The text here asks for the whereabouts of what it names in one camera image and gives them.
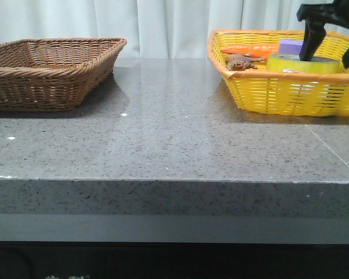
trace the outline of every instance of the tape roll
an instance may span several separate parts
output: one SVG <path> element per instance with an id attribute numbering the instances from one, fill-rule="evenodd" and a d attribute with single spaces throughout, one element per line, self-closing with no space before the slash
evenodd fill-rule
<path id="1" fill-rule="evenodd" d="M 338 73 L 340 71 L 340 62 L 335 59 L 314 56 L 308 61 L 300 61 L 295 54 L 273 53 L 269 55 L 266 63 L 266 69 L 272 71 L 292 70 L 303 73 Z"/>

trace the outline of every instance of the basket rim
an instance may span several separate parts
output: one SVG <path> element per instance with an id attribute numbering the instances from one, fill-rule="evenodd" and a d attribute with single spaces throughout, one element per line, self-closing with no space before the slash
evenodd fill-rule
<path id="1" fill-rule="evenodd" d="M 230 71 L 218 62 L 213 55 L 213 42 L 218 34 L 284 34 L 284 35 L 298 35 L 304 34 L 304 30 L 258 30 L 258 29 L 214 29 L 211 31 L 208 38 L 207 45 L 207 57 L 214 65 L 216 70 L 226 79 L 233 78 L 285 78 L 289 80 L 315 80 L 315 81 L 330 81 L 330 82 L 343 82 L 349 83 L 349 74 L 347 73 L 335 73 L 335 74 L 322 74 L 322 73 L 283 73 L 280 71 L 270 70 L 255 70 L 247 69 L 245 71 Z M 340 34 L 335 31 L 327 31 L 327 35 L 331 37 L 340 38 L 349 41 L 349 36 Z"/>
<path id="2" fill-rule="evenodd" d="M 110 47 L 97 57 L 75 65 L 71 69 L 51 69 L 51 68 L 31 68 L 31 67 L 0 67 L 0 76 L 36 76 L 36 77 L 60 77 L 83 74 L 97 67 L 109 56 L 117 55 L 127 44 L 125 38 L 120 37 L 68 37 L 68 38 L 27 38 L 0 44 L 0 48 L 11 47 L 12 45 L 27 42 L 92 42 L 92 41 L 112 41 L 116 40 L 116 45 Z"/>

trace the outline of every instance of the brown toy lizard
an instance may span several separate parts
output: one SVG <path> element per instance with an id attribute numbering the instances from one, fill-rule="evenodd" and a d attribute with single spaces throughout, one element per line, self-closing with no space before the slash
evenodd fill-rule
<path id="1" fill-rule="evenodd" d="M 248 54 L 229 54 L 225 58 L 226 68 L 230 71 L 244 71 L 249 68 L 257 69 L 253 62 L 264 61 L 265 58 L 250 58 Z"/>

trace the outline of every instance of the yellow plastic basket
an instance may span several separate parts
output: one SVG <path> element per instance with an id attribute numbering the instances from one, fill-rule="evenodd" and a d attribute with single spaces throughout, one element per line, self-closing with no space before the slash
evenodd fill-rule
<path id="1" fill-rule="evenodd" d="M 208 40 L 208 58 L 225 80 L 237 106 L 269 115 L 349 116 L 349 69 L 341 73 L 283 73 L 258 69 L 229 71 L 220 49 L 233 44 L 279 43 L 303 40 L 303 31 L 214 30 Z M 316 56 L 341 61 L 349 36 L 329 31 Z"/>

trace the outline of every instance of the toy carrot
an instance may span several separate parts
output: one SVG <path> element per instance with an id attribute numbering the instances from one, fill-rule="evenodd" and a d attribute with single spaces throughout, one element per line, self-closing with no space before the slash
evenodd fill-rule
<path id="1" fill-rule="evenodd" d="M 227 45 L 221 48 L 223 53 L 227 54 L 250 54 L 250 57 L 268 58 L 269 54 L 277 53 L 279 50 L 279 44 L 236 44 Z"/>

